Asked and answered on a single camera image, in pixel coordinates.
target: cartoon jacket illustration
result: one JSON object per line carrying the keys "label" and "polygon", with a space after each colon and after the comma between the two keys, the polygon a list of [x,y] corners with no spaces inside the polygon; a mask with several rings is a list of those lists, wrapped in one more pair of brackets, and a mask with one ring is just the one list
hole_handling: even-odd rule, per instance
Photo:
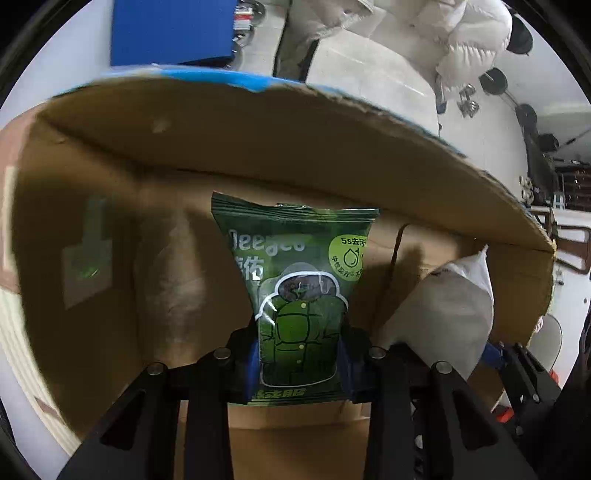
{"label": "cartoon jacket illustration", "polygon": [[331,379],[346,310],[335,282],[323,272],[279,281],[259,318],[262,382],[295,387]]}

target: plastic bag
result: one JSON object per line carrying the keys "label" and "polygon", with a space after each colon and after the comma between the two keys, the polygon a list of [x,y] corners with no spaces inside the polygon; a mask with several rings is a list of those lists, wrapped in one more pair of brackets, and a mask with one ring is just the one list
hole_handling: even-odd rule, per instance
{"label": "plastic bag", "polygon": [[379,210],[261,206],[214,193],[212,213],[228,235],[258,324],[254,401],[341,398],[340,327]]}
{"label": "plastic bag", "polygon": [[383,325],[376,344],[388,349],[404,342],[427,365],[447,361],[467,379],[492,329],[487,249],[449,262],[421,280]]}

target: white plastic bag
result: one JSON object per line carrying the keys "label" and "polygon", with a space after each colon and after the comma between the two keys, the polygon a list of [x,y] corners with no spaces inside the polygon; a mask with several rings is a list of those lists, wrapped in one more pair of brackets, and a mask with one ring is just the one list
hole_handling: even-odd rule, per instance
{"label": "white plastic bag", "polygon": [[424,278],[384,324],[376,344],[388,349],[406,343],[427,365],[447,361],[467,379],[492,329],[487,249],[449,262]]}

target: green jacket graphic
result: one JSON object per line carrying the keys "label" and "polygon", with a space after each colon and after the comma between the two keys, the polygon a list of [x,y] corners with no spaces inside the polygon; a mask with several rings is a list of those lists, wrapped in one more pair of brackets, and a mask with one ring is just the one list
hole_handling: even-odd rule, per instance
{"label": "green jacket graphic", "polygon": [[263,383],[295,387],[334,376],[343,301],[328,294],[293,301],[275,296],[271,303],[259,319]]}

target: white floor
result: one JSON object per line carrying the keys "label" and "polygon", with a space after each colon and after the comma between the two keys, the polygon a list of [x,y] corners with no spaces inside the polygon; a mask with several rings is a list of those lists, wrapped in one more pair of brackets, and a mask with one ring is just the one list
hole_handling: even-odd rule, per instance
{"label": "white floor", "polygon": [[283,34],[287,9],[279,5],[266,5],[266,9],[265,21],[256,28],[252,43],[243,49],[243,60],[240,66],[242,72],[273,75],[275,52]]}
{"label": "white floor", "polygon": [[455,101],[447,103],[447,112],[439,116],[440,136],[521,199],[519,176],[527,176],[527,156],[514,108],[480,86],[471,98],[480,105],[474,118],[463,118]]}

